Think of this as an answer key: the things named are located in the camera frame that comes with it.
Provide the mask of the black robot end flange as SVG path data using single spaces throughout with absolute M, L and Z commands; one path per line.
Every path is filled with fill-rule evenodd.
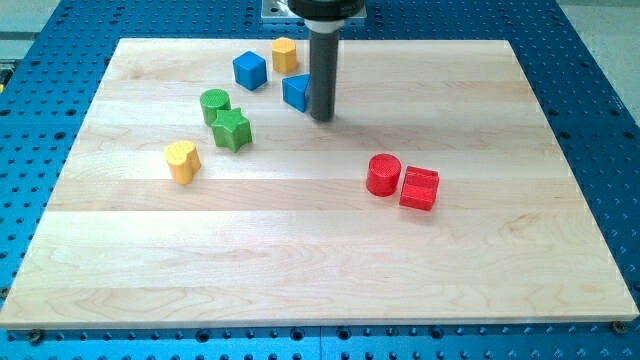
M 345 20 L 357 15 L 365 6 L 364 0 L 288 0 L 288 8 L 304 20 L 314 33 L 339 31 Z

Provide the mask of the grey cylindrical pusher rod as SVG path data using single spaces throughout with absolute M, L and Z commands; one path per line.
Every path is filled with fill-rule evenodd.
M 310 113 L 320 122 L 334 117 L 339 39 L 339 31 L 310 32 Z

